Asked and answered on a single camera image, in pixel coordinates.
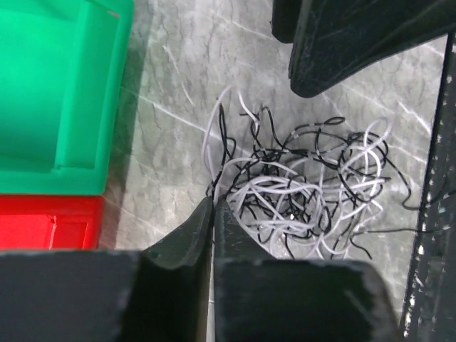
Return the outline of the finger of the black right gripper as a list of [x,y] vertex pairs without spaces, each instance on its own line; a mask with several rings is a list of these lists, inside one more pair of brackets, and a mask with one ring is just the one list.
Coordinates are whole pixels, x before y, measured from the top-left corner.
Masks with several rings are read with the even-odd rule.
[[271,33],[281,43],[292,43],[302,0],[273,0]]
[[291,90],[312,98],[365,67],[455,30],[455,1],[302,1]]

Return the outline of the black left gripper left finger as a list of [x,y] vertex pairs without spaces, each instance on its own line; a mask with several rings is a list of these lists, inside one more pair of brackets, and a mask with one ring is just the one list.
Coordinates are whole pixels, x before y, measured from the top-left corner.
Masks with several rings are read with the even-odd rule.
[[142,251],[1,253],[3,341],[204,341],[214,205]]

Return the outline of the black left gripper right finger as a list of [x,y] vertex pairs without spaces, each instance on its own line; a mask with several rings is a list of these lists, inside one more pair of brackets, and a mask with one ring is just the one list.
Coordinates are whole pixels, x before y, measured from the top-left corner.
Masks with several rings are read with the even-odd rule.
[[388,290],[368,263],[276,259],[225,201],[214,219],[217,341],[401,341]]

